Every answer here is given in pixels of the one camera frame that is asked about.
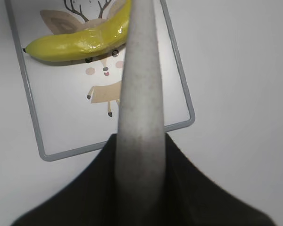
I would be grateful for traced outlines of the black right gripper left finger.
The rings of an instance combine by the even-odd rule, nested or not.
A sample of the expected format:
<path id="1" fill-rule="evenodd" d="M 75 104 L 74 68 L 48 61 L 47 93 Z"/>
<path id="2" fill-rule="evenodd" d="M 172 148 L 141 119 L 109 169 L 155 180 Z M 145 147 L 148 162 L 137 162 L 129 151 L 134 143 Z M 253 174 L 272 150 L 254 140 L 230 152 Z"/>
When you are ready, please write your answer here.
<path id="1" fill-rule="evenodd" d="M 114 178 L 116 134 L 87 168 L 41 205 L 20 216 L 14 226 L 116 226 Z"/>

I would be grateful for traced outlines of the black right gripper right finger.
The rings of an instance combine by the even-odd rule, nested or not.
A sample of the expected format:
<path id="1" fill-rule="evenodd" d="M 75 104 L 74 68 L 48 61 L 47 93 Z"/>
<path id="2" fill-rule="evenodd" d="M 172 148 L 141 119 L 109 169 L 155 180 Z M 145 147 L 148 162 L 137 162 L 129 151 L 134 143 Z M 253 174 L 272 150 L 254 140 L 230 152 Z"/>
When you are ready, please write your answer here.
<path id="1" fill-rule="evenodd" d="M 262 211 L 203 174 L 165 134 L 166 175 L 158 226 L 273 226 Z"/>

